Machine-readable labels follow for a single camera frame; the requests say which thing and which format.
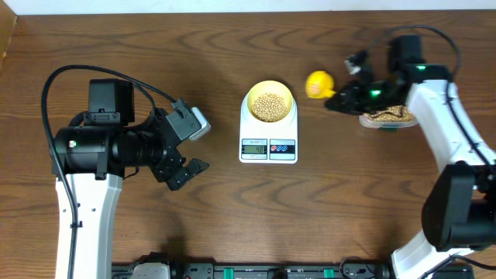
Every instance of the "white scale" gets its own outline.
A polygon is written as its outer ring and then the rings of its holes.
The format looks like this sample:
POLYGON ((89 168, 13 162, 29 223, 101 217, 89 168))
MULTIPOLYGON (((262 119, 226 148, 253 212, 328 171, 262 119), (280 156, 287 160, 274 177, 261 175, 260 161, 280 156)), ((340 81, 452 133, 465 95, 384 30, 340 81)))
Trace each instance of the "white scale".
POLYGON ((260 82, 243 99, 239 128, 239 160, 243 163, 258 164, 294 164, 298 160, 298 108, 289 89, 283 84, 276 81, 260 82), (257 86, 269 86, 279 91, 282 89, 284 94, 289 94, 292 107, 282 120, 263 122, 251 114, 248 108, 249 95, 257 86))

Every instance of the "wooden table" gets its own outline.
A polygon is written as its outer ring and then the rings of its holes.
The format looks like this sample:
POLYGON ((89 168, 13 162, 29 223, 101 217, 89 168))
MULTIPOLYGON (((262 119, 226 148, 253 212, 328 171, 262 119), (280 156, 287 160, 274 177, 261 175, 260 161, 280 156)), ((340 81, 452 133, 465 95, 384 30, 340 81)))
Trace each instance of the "wooden table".
MULTIPOLYGON (((186 157, 211 167, 180 191, 158 184, 146 168, 125 181, 115 262, 150 251, 218 262, 386 259, 421 229, 422 205, 438 175, 422 131, 365 129, 357 117, 306 98, 304 86, 308 74, 322 69, 344 85, 345 57, 385 28, 411 23, 439 27, 458 42, 463 105, 495 147, 496 12, 21 16, 0 77, 0 277, 54 275, 58 207, 40 93, 48 75, 66 64, 108 67, 153 84, 198 106, 212 124, 207 136, 181 145, 186 157), (289 84, 298 103, 295 165, 238 160, 239 106, 267 79, 289 84)), ((427 35, 427 59, 453 65, 447 44, 427 35)), ((372 61, 384 76, 385 50, 375 50, 372 61)), ((91 78, 106 77, 60 76, 49 97, 52 130, 87 109, 91 78)), ((138 120, 149 106, 136 94, 138 120)), ((474 258, 494 264, 496 250, 474 258)))

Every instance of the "cable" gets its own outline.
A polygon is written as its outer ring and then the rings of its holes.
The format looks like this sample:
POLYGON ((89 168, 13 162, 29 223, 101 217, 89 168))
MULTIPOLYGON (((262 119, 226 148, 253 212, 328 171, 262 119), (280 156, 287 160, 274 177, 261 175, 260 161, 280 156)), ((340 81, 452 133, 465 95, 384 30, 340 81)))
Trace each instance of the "cable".
POLYGON ((134 173, 132 173, 132 174, 124 177, 122 180, 124 181, 124 180, 126 180, 126 179, 128 179, 130 177, 133 177, 133 176, 137 175, 139 172, 140 172, 140 167, 136 167, 136 169, 134 170, 134 173))
MULTIPOLYGON (((345 277, 346 279, 352 279, 350 276, 346 275, 344 272, 343 272, 343 265, 345 262, 347 262, 348 260, 352 260, 352 259, 356 259, 356 260, 362 260, 361 257, 358 257, 358 256, 350 256, 350 257, 347 257, 346 259, 344 259, 340 264, 339 264, 339 268, 338 268, 338 271, 341 273, 341 275, 343 277, 345 277)), ((372 277, 369 277, 367 279, 373 279, 375 278, 375 273, 372 272, 372 270, 369 268, 369 265, 368 264, 365 264, 365 267, 367 268, 367 270, 373 274, 372 277)))
POLYGON ((482 269, 485 269, 485 270, 492 270, 492 271, 495 271, 496 270, 496 266, 490 266, 490 265, 487 265, 487 264, 483 264, 483 263, 479 263, 475 260, 471 260, 467 257, 464 257, 464 256, 460 256, 460 255, 450 255, 445 261, 443 261, 439 266, 437 267, 434 267, 432 268, 431 270, 425 272, 423 275, 422 275, 422 279, 426 279, 427 277, 429 277, 429 275, 431 274, 434 274, 438 271, 441 271, 442 269, 444 269, 445 267, 449 266, 450 264, 452 264, 455 260, 462 260, 468 264, 472 264, 476 267, 480 267, 482 269))
POLYGON ((443 261, 439 266, 437 267, 434 267, 432 268, 431 270, 425 272, 422 276, 421 276, 421 279, 426 279, 427 277, 429 277, 430 274, 434 274, 442 269, 444 269, 445 267, 449 266, 452 262, 454 261, 454 259, 452 258, 447 258, 445 261, 443 261))
POLYGON ((141 93, 143 93, 143 95, 145 95, 145 97, 148 99, 148 101, 150 101, 150 103, 152 105, 152 111, 151 111, 150 115, 148 115, 148 117, 142 123, 140 123, 140 124, 138 124, 136 126, 131 126, 131 127, 125 127, 124 128, 124 129, 126 129, 128 131, 133 131, 133 130, 140 131, 140 130, 144 130, 144 129, 148 128, 148 126, 151 125, 152 122, 153 122, 153 120, 155 119, 155 101, 153 100, 152 96, 150 94, 148 94, 148 92, 146 92, 146 90, 143 89, 139 84, 134 84, 134 87, 137 88, 138 90, 140 90, 141 93))
POLYGON ((105 69, 103 67, 96 67, 96 66, 88 66, 88 65, 67 65, 64 67, 60 67, 56 69, 46 80, 45 85, 43 86, 43 91, 41 94, 41 118, 43 121, 43 128, 46 133, 46 139, 48 140, 48 144, 50 145, 50 152, 53 154, 53 159, 55 160, 55 164, 57 165, 57 170, 60 175, 60 179, 62 180, 62 183, 64 184, 64 189, 67 194, 67 198, 69 200, 69 205, 71 207, 71 213, 72 213, 72 224, 71 224, 71 245, 69 249, 69 263, 67 265, 67 278, 71 279, 74 275, 74 258, 75 258, 75 250, 76 250, 76 240, 78 237, 78 227, 80 226, 80 223, 78 221, 78 207, 76 206, 76 202, 74 200, 74 196, 72 194, 71 188, 69 186, 69 182, 67 181, 67 178, 65 177, 64 173, 64 168, 62 167, 62 162, 60 161, 59 154, 57 152, 57 149, 55 148, 55 140, 53 139, 53 134, 52 130, 50 128, 50 122, 48 121, 48 109, 47 109, 47 99, 48 99, 48 91, 50 89, 50 86, 53 83, 53 80, 62 72, 64 71, 69 71, 73 69, 79 69, 79 70, 90 70, 90 71, 100 71, 103 73, 107 74, 113 74, 117 77, 126 79, 127 81, 131 81, 134 84, 141 85, 145 88, 148 88, 152 91, 155 91, 156 93, 164 96, 171 102, 176 102, 171 96, 167 95, 166 93, 162 92, 161 90, 148 85, 142 81, 138 81, 135 78, 129 77, 125 74, 121 74, 117 71, 105 69))
POLYGON ((439 29, 437 29, 435 27, 432 27, 432 26, 427 26, 427 25, 422 25, 422 24, 415 24, 415 25, 397 26, 397 27, 388 29, 381 36, 379 36, 378 38, 376 38, 375 40, 373 40, 369 44, 369 46, 366 48, 366 50, 368 51, 368 50, 373 49, 384 38, 389 37, 392 33, 396 32, 396 31, 399 31, 399 30, 405 30, 405 29, 427 29, 427 30, 433 31, 434 33, 436 33, 439 36, 441 36, 446 42, 448 42, 450 44, 450 46, 453 48, 453 51, 456 54, 456 64, 455 64, 455 67, 453 68, 451 74, 453 76, 455 76, 456 73, 458 73, 458 70, 460 69, 461 63, 462 63, 462 55, 461 55, 460 49, 458 48, 458 46, 455 44, 455 42, 448 35, 446 35, 443 31, 441 31, 441 30, 439 30, 439 29))
POLYGON ((451 46, 451 48, 453 49, 453 51, 454 51, 454 53, 456 55, 456 64, 455 64, 455 67, 453 68, 453 70, 450 73, 450 77, 448 78, 448 81, 446 82, 446 90, 445 90, 446 104, 448 105, 448 108, 451 111, 451 114, 453 115, 453 118, 455 119, 456 124, 460 128, 463 136, 465 136, 465 138, 467 139, 467 142, 469 143, 470 148, 472 148, 472 150, 474 150, 475 153, 479 156, 479 158, 484 162, 484 164, 487 166, 489 172, 491 174, 495 174, 495 171, 493 170, 493 167, 492 167, 491 163, 482 154, 482 152, 477 148, 477 144, 472 140, 472 138, 470 138, 468 132, 465 130, 465 128, 463 127, 462 122, 458 118, 458 115, 456 115, 455 110, 453 108, 453 104, 451 104, 452 98, 450 97, 450 87, 449 86, 450 86, 450 83, 453 83, 454 82, 455 76, 458 73, 458 70, 460 69, 461 64, 462 64, 462 55, 461 55, 461 52, 460 52, 460 48, 453 41, 453 39, 451 39, 443 31, 441 31, 441 30, 439 30, 439 29, 437 29, 435 27, 432 27, 432 26, 427 26, 427 25, 404 25, 404 26, 397 26, 397 27, 394 27, 394 28, 391 28, 391 29, 386 30, 380 37, 378 37, 375 40, 373 40, 369 44, 369 46, 366 48, 366 50, 368 51, 368 50, 374 48, 384 38, 389 37, 392 33, 396 32, 398 30, 403 30, 403 29, 427 29, 427 30, 430 30, 430 31, 436 33, 437 35, 441 36, 451 46))
POLYGON ((482 269, 485 269, 485 270, 492 270, 492 271, 496 271, 496 266, 490 266, 490 265, 487 265, 487 264, 483 264, 483 263, 479 263, 478 261, 475 261, 475 260, 471 260, 467 257, 464 257, 464 256, 460 256, 460 255, 451 255, 449 256, 453 259, 457 259, 457 260, 462 260, 468 264, 472 264, 476 267, 480 267, 482 269))

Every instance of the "white wall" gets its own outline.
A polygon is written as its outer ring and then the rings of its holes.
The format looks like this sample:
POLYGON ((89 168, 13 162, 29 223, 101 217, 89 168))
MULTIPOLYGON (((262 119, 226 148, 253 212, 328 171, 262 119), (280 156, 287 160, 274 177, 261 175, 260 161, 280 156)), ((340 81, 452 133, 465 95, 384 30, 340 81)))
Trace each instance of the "white wall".
POLYGON ((5 2, 17 15, 496 9, 496 0, 5 0, 5 2))

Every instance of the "beans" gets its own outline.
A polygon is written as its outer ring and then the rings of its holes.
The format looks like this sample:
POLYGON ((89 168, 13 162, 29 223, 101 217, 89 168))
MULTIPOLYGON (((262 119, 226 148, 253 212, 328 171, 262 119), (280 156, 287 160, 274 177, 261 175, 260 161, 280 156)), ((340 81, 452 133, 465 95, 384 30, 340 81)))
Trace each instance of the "beans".
POLYGON ((413 120, 413 114, 403 105, 395 105, 387 108, 385 111, 377 112, 373 115, 364 113, 365 117, 377 122, 408 122, 413 120))
POLYGON ((274 93, 265 93, 255 99, 252 112, 261 121, 276 122, 283 119, 289 109, 286 107, 284 98, 274 93))

